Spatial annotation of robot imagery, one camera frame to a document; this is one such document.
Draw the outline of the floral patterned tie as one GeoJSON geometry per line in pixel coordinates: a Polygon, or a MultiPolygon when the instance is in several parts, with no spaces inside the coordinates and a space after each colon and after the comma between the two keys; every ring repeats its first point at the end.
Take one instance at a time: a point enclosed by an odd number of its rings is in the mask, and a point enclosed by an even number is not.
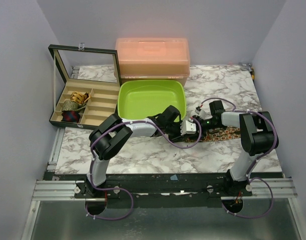
{"type": "Polygon", "coordinates": [[[214,128],[202,133],[200,142],[219,142],[240,138],[240,128],[226,127],[214,128]]]}

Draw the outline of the green plastic tray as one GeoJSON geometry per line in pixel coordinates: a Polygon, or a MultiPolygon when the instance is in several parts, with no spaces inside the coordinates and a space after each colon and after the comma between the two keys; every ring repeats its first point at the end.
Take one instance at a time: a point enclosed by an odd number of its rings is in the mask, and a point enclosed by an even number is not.
{"type": "Polygon", "coordinates": [[[117,112],[119,117],[139,120],[162,113],[174,106],[184,119],[186,96],[181,83],[174,80],[134,80],[120,87],[117,112]]]}

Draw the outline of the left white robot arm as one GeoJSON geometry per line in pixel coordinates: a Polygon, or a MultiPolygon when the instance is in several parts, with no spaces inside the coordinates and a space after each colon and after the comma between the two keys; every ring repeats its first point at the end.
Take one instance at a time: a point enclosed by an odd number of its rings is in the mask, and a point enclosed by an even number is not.
{"type": "Polygon", "coordinates": [[[170,105],[163,113],[144,119],[126,119],[116,113],[110,115],[89,135],[93,159],[87,173],[86,191],[97,198],[104,190],[109,160],[116,156],[129,138],[166,135],[173,143],[184,142],[188,135],[181,128],[184,121],[179,110],[170,105]]]}

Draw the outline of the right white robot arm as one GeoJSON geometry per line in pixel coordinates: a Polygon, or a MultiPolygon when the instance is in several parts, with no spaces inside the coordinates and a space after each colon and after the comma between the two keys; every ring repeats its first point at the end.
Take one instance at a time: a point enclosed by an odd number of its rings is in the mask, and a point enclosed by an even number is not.
{"type": "Polygon", "coordinates": [[[212,118],[202,119],[202,133],[213,129],[236,127],[240,129],[242,151],[223,180],[223,191],[234,196],[250,183],[249,177],[259,160],[278,147],[278,136],[271,115],[267,111],[241,111],[236,106],[226,111],[224,99],[211,98],[212,118]]]}

